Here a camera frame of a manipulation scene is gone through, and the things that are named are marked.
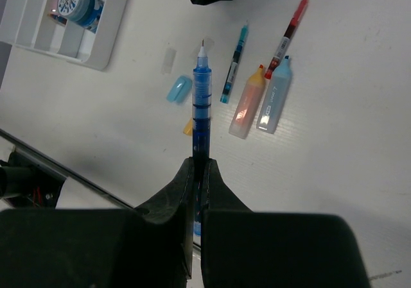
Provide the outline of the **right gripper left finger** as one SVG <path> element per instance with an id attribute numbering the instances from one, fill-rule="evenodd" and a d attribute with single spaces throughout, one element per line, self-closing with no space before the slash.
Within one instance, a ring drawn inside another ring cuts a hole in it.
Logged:
<path id="1" fill-rule="evenodd" d="M 2 287 L 185 287 L 192 276 L 192 158 L 136 208 L 1 212 Z"/>

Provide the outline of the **teal pen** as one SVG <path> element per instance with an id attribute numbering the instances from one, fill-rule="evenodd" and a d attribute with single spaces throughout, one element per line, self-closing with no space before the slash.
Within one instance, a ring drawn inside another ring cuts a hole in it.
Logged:
<path id="1" fill-rule="evenodd" d="M 220 97 L 221 103 L 227 104 L 229 102 L 232 87 L 234 85 L 236 73 L 237 73 L 238 66 L 241 60 L 241 55 L 243 52 L 243 48 L 245 46 L 245 42 L 248 37 L 248 33 L 249 33 L 249 24 L 246 22 L 246 24 L 241 29 L 240 37 L 238 39 L 238 42 L 236 44 L 236 49 L 234 50 L 234 53 L 232 56 L 231 64 L 230 64 L 227 77 L 225 79 L 225 83 L 223 86 L 222 95 Z"/>

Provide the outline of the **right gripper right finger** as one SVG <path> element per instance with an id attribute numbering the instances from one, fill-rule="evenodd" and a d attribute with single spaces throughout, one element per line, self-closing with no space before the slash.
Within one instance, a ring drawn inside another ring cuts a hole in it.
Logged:
<path id="1" fill-rule="evenodd" d="M 205 287 L 369 287 L 356 237 L 333 214 L 253 212 L 204 172 L 201 270 Z"/>

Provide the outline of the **pink capped pencil tube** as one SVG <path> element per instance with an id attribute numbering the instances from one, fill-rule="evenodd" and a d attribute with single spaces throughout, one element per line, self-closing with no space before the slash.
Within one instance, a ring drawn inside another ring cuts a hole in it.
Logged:
<path id="1" fill-rule="evenodd" d="M 58 0 L 51 0 L 49 2 L 48 17 L 61 26 L 67 25 L 67 19 L 58 12 Z"/>

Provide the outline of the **blue paint jar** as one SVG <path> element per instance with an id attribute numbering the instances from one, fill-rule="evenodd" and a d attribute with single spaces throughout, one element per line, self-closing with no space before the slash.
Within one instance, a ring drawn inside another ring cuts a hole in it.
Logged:
<path id="1" fill-rule="evenodd" d="M 104 2 L 102 0 L 58 0 L 59 16 L 96 33 L 101 19 Z"/>

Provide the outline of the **dark blue pen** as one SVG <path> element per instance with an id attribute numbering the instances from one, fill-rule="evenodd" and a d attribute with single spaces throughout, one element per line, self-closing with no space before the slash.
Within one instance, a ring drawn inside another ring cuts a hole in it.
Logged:
<path id="1" fill-rule="evenodd" d="M 201 190 L 205 164 L 209 159 L 211 133 L 212 70 L 204 45 L 200 46 L 197 65 L 193 69 L 192 129 L 193 160 L 195 165 L 195 215 L 193 232 L 201 236 Z"/>

